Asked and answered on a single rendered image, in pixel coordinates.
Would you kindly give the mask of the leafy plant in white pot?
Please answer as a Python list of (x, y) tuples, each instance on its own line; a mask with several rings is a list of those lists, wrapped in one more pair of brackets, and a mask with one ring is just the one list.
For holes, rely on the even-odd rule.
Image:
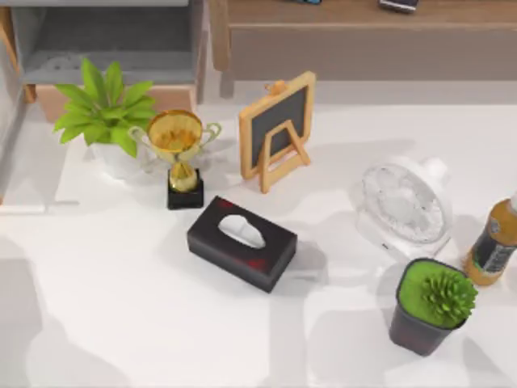
[(128, 131), (143, 129), (155, 115), (156, 99), (149, 94), (154, 81), (127, 85), (118, 61), (101, 71), (85, 58), (80, 70), (82, 84), (55, 86), (67, 102), (53, 131), (59, 134), (61, 144), (82, 138), (108, 176), (126, 180), (152, 159)]

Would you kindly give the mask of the orange bottle with dark label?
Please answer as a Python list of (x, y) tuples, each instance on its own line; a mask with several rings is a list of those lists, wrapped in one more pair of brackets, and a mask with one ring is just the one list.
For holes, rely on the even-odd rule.
[(517, 192), (490, 210), (482, 233), (465, 258), (464, 271), (474, 284), (492, 285), (516, 250)]

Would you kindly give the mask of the wooden framed blackboard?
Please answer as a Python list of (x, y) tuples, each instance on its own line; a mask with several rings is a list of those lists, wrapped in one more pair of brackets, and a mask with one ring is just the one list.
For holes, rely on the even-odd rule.
[(313, 117), (316, 74), (306, 71), (289, 82), (276, 81), (267, 94), (239, 113), (241, 175), (259, 177), (262, 193), (301, 166), (310, 164), (305, 149)]

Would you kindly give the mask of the pale wooden drawer front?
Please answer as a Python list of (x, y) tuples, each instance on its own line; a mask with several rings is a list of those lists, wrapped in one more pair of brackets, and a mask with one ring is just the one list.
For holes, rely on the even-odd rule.
[[(196, 83), (186, 85), (157, 85), (153, 86), (148, 95), (155, 99), (153, 108), (158, 111), (183, 109), (194, 111), (197, 105), (199, 87)], [(28, 101), (37, 102), (47, 120), (55, 122), (65, 113), (68, 98), (52, 85), (28, 85)]]

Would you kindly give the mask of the green plant in black pot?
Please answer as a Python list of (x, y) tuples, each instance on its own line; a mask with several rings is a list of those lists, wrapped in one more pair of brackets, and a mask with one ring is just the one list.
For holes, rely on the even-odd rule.
[(429, 356), (467, 322), (477, 295), (461, 270), (436, 259), (413, 259), (396, 289), (389, 338), (402, 348)]

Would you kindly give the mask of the wooden open shelf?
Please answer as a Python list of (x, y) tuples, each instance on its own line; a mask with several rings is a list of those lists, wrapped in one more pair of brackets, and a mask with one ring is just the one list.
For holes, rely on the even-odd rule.
[(232, 81), (517, 81), (517, 0), (207, 0), (212, 63)]

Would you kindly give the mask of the white table fan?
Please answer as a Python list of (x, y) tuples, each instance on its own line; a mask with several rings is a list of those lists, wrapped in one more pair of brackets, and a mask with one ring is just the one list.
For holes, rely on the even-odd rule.
[(448, 181), (440, 158), (392, 156), (371, 165), (361, 181), (357, 230), (398, 259), (436, 257), (451, 237)]

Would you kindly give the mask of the pulled-out drawer with grey inside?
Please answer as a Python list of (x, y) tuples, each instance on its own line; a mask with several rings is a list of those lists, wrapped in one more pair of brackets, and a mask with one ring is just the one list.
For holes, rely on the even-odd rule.
[(22, 80), (81, 84), (89, 59), (118, 62), (127, 84), (192, 84), (204, 0), (1, 0), (11, 9)]

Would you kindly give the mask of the black tissue box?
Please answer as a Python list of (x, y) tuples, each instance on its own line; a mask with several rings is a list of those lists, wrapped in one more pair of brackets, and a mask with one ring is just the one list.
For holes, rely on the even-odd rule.
[(290, 230), (215, 196), (187, 232), (189, 251), (270, 293), (296, 253)]

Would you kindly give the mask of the dark object on shelf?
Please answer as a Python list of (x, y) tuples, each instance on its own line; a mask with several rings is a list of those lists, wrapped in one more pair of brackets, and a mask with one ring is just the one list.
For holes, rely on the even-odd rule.
[(419, 0), (378, 0), (381, 8), (401, 13), (413, 13), (416, 11)]

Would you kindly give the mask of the gold trophy with black base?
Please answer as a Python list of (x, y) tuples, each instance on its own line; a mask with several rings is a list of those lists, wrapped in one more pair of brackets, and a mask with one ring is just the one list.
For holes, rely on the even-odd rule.
[(128, 135), (168, 162), (166, 207), (169, 210), (198, 209), (204, 206), (204, 181), (190, 160), (221, 133), (218, 123), (203, 124), (185, 110), (157, 114), (145, 129), (132, 126)]

